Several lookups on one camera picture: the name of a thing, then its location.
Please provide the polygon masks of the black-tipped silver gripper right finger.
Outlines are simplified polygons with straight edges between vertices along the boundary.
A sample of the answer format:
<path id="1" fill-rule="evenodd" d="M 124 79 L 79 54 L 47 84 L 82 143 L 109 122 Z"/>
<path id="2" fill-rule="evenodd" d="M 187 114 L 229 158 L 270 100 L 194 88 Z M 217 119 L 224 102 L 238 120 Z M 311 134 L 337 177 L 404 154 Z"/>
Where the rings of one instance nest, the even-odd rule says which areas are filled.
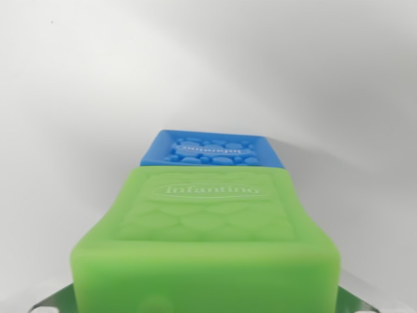
<path id="1" fill-rule="evenodd" d="M 377 308 L 361 300 L 345 288 L 338 288 L 338 313 L 379 312 Z"/>

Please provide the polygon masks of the black-tipped silver gripper left finger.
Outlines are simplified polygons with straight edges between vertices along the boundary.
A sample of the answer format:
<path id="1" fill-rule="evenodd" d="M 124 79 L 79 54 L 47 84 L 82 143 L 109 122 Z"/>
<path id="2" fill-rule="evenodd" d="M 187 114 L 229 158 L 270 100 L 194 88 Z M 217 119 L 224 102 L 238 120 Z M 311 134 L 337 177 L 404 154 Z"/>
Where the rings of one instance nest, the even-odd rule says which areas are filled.
<path id="1" fill-rule="evenodd" d="M 74 313 L 74 288 L 72 284 L 34 305 L 30 313 Z"/>

